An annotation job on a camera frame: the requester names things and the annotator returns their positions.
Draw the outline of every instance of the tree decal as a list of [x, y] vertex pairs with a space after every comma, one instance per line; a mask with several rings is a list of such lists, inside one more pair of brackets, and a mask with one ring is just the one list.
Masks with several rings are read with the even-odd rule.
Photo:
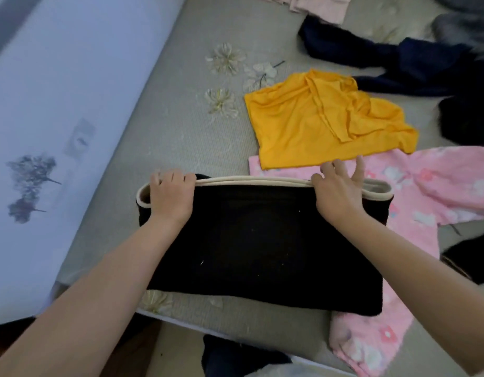
[[36, 209], [33, 201], [28, 201], [24, 197], [16, 200], [14, 203], [8, 205], [10, 217], [15, 218], [15, 222], [25, 224], [31, 219], [32, 212], [44, 212], [45, 210]]
[[53, 157], [42, 154], [25, 155], [16, 161], [7, 162], [6, 165], [12, 170], [13, 188], [21, 194], [20, 199], [8, 205], [9, 216], [14, 217], [15, 222], [24, 224], [29, 222], [31, 212], [44, 212], [36, 209], [43, 183], [61, 184], [50, 178], [57, 162]]

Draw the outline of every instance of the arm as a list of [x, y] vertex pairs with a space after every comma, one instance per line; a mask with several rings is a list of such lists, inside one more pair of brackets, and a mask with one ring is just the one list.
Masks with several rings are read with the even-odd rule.
[[348, 177], [336, 160], [312, 182], [317, 208], [377, 268], [436, 342], [469, 374], [484, 370], [484, 295], [477, 285], [368, 216], [364, 163]]
[[163, 254], [191, 216], [194, 174], [151, 176], [151, 218], [108, 253], [0, 358], [0, 377], [98, 376]]

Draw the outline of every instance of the gray fur fabric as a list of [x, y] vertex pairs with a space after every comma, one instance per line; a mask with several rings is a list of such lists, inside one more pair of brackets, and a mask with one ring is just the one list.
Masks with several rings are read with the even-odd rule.
[[433, 21], [432, 30], [439, 42], [449, 45], [464, 43], [478, 53], [479, 59], [484, 59], [484, 14], [441, 14]]
[[462, 12], [483, 13], [484, 0], [437, 0], [441, 4]]

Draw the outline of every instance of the yellow t-shirt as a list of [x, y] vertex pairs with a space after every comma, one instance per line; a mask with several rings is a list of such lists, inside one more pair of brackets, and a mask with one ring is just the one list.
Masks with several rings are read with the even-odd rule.
[[245, 95], [262, 169], [319, 165], [400, 148], [418, 131], [390, 101], [359, 91], [352, 77], [310, 70]]

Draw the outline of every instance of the pink clothing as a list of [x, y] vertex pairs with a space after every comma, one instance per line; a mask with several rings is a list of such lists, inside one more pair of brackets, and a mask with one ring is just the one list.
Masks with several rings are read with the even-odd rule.
[[[395, 149], [366, 156], [366, 177], [391, 184], [394, 200], [387, 227], [435, 258], [438, 226], [484, 219], [484, 147], [441, 147], [411, 155]], [[349, 173], [355, 161], [346, 162]], [[310, 179], [318, 166], [261, 170], [249, 158], [253, 176]], [[329, 343], [359, 376], [380, 376], [399, 350], [413, 316], [384, 281], [383, 311], [377, 317], [333, 313]]]
[[308, 12], [330, 24], [342, 24], [350, 0], [272, 0], [288, 4], [293, 12]]

